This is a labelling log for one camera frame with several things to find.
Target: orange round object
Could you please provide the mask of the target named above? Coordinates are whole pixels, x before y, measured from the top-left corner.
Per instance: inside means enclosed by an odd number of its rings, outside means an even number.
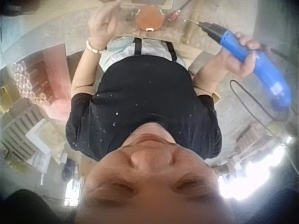
[[[143,6],[136,16],[137,26],[144,31],[156,31],[163,25],[165,16],[156,6]]]

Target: black shirt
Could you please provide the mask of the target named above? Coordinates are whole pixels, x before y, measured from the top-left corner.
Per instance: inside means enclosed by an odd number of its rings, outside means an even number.
[[[66,137],[75,150],[101,160],[145,123],[163,126],[175,141],[203,159],[221,150],[210,96],[196,96],[188,71],[158,56],[131,56],[108,68],[92,96],[71,100]]]

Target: nose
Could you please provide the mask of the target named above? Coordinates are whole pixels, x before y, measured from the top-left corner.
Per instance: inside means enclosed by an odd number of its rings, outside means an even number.
[[[172,165],[172,151],[156,148],[144,149],[132,154],[131,161],[136,169],[160,171]]]

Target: power tool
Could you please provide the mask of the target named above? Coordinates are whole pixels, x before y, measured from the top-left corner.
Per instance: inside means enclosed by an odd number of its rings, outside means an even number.
[[[242,46],[236,36],[228,29],[208,22],[196,22],[201,29],[213,40],[227,49],[241,62],[245,62],[252,50]],[[257,50],[256,67],[254,73],[262,82],[267,94],[271,98],[271,104],[275,111],[287,110],[291,104],[291,89],[285,81],[283,73],[261,51]]]

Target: lips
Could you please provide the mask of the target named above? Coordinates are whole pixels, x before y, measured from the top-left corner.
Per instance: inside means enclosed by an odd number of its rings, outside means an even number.
[[[133,145],[138,145],[147,141],[154,141],[159,142],[162,144],[171,144],[170,142],[166,141],[165,139],[162,139],[161,137],[154,135],[154,134],[143,134],[138,139],[136,139],[133,143]]]

